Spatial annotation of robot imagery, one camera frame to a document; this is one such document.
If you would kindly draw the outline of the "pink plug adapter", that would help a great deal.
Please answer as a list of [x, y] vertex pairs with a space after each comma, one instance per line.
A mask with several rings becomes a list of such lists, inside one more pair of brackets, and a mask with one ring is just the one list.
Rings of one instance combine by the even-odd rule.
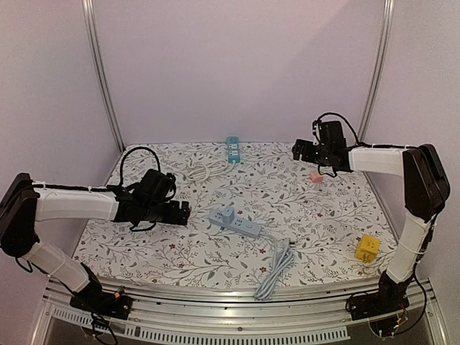
[[311, 170], [310, 171], [310, 180], [313, 183], [322, 183], [323, 182], [323, 176], [316, 170]]

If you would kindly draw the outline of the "light blue plug adapter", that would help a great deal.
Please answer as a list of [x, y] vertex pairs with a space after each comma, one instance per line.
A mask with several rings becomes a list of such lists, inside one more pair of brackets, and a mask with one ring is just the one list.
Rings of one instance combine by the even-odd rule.
[[233, 206], [227, 206], [221, 211], [221, 220], [224, 224], [230, 224], [234, 220]]

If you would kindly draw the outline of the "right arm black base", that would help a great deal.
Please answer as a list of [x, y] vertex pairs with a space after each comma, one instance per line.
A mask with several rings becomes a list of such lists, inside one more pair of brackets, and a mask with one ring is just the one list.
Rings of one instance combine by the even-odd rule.
[[379, 318], [369, 323], [371, 331], [378, 337], [393, 337], [408, 319], [409, 301], [406, 295], [407, 282], [399, 284], [392, 280], [379, 282], [375, 293], [352, 294], [346, 301], [345, 309], [353, 321], [373, 318], [393, 313], [387, 318]]

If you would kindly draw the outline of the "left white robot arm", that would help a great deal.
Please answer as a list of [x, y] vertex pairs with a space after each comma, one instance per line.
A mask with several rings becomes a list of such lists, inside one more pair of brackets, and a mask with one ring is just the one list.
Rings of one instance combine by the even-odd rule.
[[1, 249], [22, 258], [47, 275], [61, 281], [92, 312], [102, 311], [106, 295], [98, 278], [61, 249], [40, 240], [35, 225], [55, 219], [98, 219], [129, 223], [138, 231], [142, 222], [185, 226], [190, 216], [187, 201], [176, 201], [175, 176], [148, 170], [127, 187], [51, 185], [18, 174], [1, 200]]

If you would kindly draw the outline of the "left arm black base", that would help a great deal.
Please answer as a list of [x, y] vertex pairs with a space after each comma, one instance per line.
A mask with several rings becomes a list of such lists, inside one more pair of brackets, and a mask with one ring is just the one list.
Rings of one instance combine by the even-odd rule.
[[90, 282], [78, 293], [73, 293], [70, 306], [95, 315], [127, 320], [132, 309], [133, 299], [120, 286], [114, 292], [104, 292], [100, 283]]

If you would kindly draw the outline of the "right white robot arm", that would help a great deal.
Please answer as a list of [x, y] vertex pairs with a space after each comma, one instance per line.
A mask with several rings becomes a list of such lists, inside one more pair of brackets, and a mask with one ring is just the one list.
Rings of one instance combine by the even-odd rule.
[[294, 160], [339, 172], [380, 173], [403, 179], [405, 223], [394, 257], [382, 278], [400, 285], [413, 278], [416, 263], [431, 240], [436, 219], [450, 195], [450, 184], [436, 148], [346, 143], [340, 121], [313, 122], [313, 141], [297, 139]]

